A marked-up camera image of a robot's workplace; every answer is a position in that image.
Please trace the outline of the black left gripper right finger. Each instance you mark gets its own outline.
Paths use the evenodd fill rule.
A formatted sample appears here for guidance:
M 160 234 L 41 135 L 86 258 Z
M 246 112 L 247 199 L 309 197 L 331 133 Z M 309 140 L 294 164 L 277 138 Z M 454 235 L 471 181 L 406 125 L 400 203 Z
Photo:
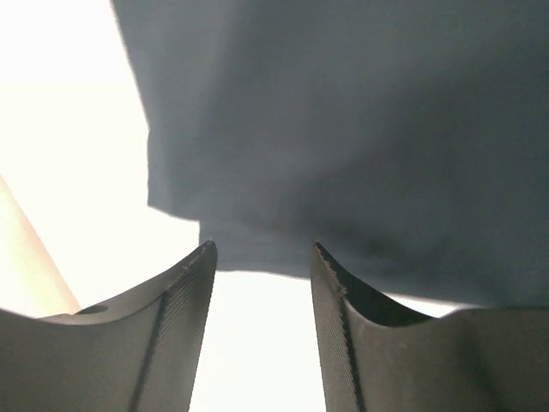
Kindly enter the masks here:
M 320 244 L 311 292 L 326 409 L 545 411 L 548 311 L 434 318 L 362 282 Z

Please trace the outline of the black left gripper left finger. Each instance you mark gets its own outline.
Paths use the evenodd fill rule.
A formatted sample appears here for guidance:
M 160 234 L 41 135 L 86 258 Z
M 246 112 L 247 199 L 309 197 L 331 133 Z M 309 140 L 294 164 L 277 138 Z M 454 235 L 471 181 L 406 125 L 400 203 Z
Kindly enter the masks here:
M 217 249 L 74 314 L 1 313 L 4 411 L 186 411 Z

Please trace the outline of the dark navy shorts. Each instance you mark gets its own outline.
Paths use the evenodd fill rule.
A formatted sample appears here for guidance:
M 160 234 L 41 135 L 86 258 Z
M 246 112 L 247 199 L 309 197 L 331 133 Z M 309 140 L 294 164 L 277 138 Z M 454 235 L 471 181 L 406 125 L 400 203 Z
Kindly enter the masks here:
M 116 1 L 148 204 L 221 270 L 548 302 L 545 1 Z

